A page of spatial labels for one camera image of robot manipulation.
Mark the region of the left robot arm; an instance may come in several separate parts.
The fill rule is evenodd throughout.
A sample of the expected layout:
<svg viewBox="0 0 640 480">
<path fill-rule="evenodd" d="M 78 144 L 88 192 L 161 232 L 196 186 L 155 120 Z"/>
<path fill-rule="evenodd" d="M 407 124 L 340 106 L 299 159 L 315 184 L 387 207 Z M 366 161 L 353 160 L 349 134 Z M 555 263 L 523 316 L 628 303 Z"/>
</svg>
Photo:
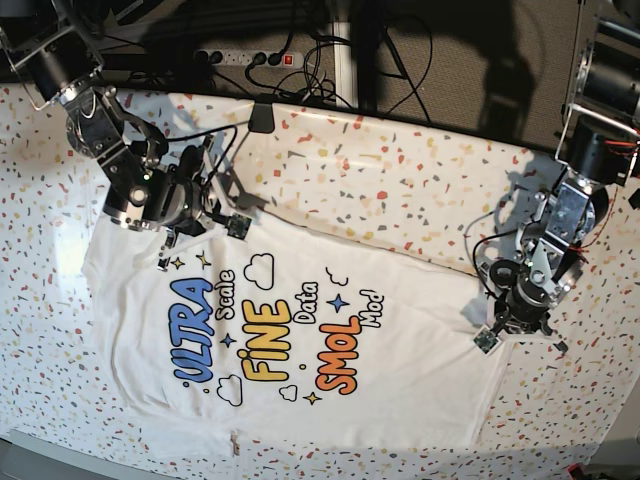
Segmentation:
<svg viewBox="0 0 640 480">
<path fill-rule="evenodd" d="M 472 262 L 489 300 L 487 321 L 473 338 L 486 355 L 506 341 L 534 338 L 567 351 L 549 324 L 551 312 L 583 274 L 587 236 L 610 217 L 608 186 L 624 186 L 639 174 L 639 56 L 604 41 L 639 45 L 639 4 L 612 5 L 619 19 L 597 17 L 576 67 L 554 154 L 561 174 L 536 193 L 529 219 L 508 231 L 511 257 Z"/>
</svg>

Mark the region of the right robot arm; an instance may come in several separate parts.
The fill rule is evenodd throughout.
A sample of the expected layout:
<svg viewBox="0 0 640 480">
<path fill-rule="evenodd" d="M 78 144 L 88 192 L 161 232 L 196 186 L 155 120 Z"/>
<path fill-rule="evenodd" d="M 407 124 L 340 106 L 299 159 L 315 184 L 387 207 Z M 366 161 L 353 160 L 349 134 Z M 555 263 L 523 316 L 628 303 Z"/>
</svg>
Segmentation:
<svg viewBox="0 0 640 480">
<path fill-rule="evenodd" d="M 69 1 L 4 1 L 1 46 L 36 110 L 59 104 L 67 139 L 97 161 L 110 182 L 104 213 L 131 231 L 166 233 L 155 257 L 165 270 L 188 235 L 205 240 L 222 231 L 243 240 L 252 224 L 229 196 L 221 158 L 211 149 L 216 129 L 182 137 L 175 165 L 161 160 L 172 142 L 158 127 L 125 110 L 104 81 L 93 32 Z"/>
</svg>

